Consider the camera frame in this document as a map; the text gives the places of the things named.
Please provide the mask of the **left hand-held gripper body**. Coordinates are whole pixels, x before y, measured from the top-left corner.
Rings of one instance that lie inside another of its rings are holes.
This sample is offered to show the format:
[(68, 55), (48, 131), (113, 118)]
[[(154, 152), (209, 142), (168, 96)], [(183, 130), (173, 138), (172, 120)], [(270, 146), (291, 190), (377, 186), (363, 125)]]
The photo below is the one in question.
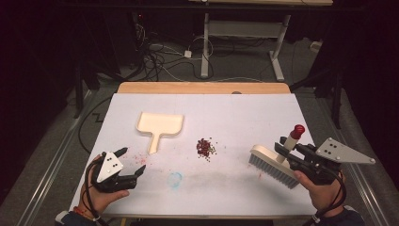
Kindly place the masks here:
[(91, 184), (103, 193), (134, 189), (137, 180), (131, 182), (132, 175), (119, 176), (122, 169), (120, 158), (117, 158), (114, 152), (103, 152), (91, 174)]

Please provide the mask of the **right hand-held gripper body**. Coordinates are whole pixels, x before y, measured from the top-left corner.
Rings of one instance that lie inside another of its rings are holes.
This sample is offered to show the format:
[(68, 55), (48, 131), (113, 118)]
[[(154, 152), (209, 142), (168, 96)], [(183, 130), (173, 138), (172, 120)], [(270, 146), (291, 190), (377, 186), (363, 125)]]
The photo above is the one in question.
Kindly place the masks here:
[(331, 185), (338, 176), (342, 163), (373, 165), (375, 159), (360, 153), (339, 141), (328, 138), (320, 147), (296, 144), (304, 155), (302, 171), (315, 185)]

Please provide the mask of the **white brush with red-tipped handle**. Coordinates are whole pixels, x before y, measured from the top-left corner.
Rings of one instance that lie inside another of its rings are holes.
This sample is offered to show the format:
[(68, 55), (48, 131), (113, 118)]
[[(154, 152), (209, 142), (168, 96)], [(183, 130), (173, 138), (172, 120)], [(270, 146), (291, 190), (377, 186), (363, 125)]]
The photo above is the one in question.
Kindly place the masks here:
[[(288, 152), (292, 151), (305, 131), (303, 125), (297, 124), (288, 137), (281, 139), (282, 147)], [(298, 185), (287, 158), (276, 153), (276, 150), (270, 151), (262, 145), (254, 145), (250, 150), (248, 162), (290, 189)]]

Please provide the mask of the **person's left hand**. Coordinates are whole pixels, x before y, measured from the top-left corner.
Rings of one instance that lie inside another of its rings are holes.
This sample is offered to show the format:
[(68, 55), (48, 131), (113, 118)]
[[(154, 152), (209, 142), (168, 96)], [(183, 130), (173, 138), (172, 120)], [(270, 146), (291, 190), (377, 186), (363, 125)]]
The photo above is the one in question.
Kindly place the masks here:
[(128, 197), (130, 192), (128, 190), (120, 190), (114, 193), (103, 193), (98, 191), (91, 185), (92, 172), (93, 168), (86, 169), (84, 183), (79, 195), (79, 203), (73, 208), (73, 211), (91, 215), (92, 219), (94, 219), (101, 215), (109, 204)]

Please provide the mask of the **person's right hand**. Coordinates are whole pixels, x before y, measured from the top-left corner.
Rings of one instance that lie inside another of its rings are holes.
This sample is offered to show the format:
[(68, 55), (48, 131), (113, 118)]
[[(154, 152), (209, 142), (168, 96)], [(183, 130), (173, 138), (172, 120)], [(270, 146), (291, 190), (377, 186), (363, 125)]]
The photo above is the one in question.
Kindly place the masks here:
[(338, 180), (331, 185), (317, 186), (299, 170), (294, 171), (294, 176), (309, 191), (311, 203), (319, 212), (337, 203), (343, 196)]

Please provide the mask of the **cream plastic dustpan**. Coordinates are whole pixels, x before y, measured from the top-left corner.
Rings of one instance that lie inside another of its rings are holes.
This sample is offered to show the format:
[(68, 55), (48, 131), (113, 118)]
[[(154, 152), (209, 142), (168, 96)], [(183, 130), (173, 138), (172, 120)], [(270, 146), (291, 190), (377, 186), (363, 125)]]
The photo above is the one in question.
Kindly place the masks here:
[(151, 136), (148, 153), (153, 154), (157, 152), (161, 136), (178, 135), (183, 128), (183, 123), (183, 115), (141, 112), (138, 117), (136, 129), (140, 133), (149, 134)]

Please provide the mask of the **black metal stand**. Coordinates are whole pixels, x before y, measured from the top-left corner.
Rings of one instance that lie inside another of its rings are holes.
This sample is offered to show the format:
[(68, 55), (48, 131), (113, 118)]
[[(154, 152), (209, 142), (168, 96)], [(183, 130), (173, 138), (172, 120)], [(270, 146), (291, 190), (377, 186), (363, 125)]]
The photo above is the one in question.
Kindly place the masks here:
[(83, 85), (81, 76), (81, 65), (77, 63), (74, 69), (75, 77), (75, 114), (74, 117), (77, 119), (80, 117), (84, 107), (84, 96), (83, 96)]

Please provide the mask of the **pile of red beans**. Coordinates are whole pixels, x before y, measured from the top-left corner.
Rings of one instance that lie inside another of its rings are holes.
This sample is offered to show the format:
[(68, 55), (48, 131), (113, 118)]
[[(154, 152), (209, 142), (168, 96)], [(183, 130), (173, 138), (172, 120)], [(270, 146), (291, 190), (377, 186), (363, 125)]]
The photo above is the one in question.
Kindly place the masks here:
[(210, 140), (207, 140), (205, 138), (201, 138), (198, 140), (196, 149), (199, 158), (204, 158), (206, 161), (210, 161), (211, 156), (213, 154), (216, 154), (215, 146), (211, 143)]

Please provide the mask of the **white table cover sheet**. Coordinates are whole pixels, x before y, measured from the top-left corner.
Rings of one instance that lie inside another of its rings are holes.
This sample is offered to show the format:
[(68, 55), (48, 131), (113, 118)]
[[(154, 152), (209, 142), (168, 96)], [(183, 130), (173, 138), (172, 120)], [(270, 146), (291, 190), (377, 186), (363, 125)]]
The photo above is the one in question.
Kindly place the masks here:
[[(149, 154), (150, 136), (136, 123), (141, 112), (184, 116), (181, 132), (162, 137)], [(93, 154), (127, 147), (123, 173), (146, 166), (131, 194), (110, 204), (108, 217), (283, 218), (315, 209), (303, 186), (293, 189), (250, 165), (253, 145), (273, 148), (304, 123), (293, 94), (116, 94)], [(210, 161), (196, 145), (215, 146)]]

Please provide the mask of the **wooden table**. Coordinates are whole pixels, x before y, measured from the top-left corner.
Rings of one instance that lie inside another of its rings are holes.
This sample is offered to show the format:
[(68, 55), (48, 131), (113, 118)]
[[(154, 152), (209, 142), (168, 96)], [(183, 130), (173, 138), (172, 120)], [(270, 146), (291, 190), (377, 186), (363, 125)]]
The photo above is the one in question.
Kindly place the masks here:
[(123, 82), (118, 93), (147, 94), (289, 94), (283, 83)]

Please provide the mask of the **aluminium floor rail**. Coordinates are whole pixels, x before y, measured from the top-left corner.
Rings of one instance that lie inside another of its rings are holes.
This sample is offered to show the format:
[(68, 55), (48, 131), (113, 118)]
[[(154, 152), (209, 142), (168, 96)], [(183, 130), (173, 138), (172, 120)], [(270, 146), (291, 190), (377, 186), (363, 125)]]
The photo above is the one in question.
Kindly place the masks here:
[(376, 161), (374, 165), (343, 164), (347, 177), (347, 203), (361, 212), (367, 226), (395, 226), (398, 219), (394, 213), (397, 190), (363, 134), (349, 102), (343, 99), (341, 104), (340, 128), (331, 118), (330, 100), (320, 98), (316, 103), (321, 121), (312, 129), (312, 135), (318, 145), (332, 137)]
[(16, 183), (19, 189), (17, 195), (22, 199), (22, 211), (13, 226), (33, 225), (59, 172), (77, 127), (96, 95), (96, 91), (88, 90), (84, 93), (84, 106), (78, 114), (76, 114), (77, 99), (71, 98), (47, 129)]

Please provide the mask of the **white metal desk frame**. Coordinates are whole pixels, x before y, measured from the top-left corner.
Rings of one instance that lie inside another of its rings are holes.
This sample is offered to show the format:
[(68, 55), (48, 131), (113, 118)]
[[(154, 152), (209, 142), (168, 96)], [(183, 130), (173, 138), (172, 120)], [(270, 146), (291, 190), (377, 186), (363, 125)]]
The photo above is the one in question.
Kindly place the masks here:
[[(200, 2), (205, 7), (221, 4), (222, 6), (243, 5), (244, 7), (330, 7), (332, 0), (190, 0), (191, 2)], [(210, 13), (204, 13), (203, 23), (203, 47), (201, 54), (201, 78), (208, 78), (211, 71), (210, 56), (214, 51), (214, 46), (209, 40), (214, 37), (241, 37), (241, 38), (276, 38), (277, 44), (273, 51), (268, 52), (271, 66), (274, 70), (276, 79), (279, 82), (284, 81), (284, 76), (279, 64), (279, 51), (283, 43), (286, 31), (291, 19), (291, 13), (285, 13), (281, 22), (239, 22), (220, 21), (210, 19)]]

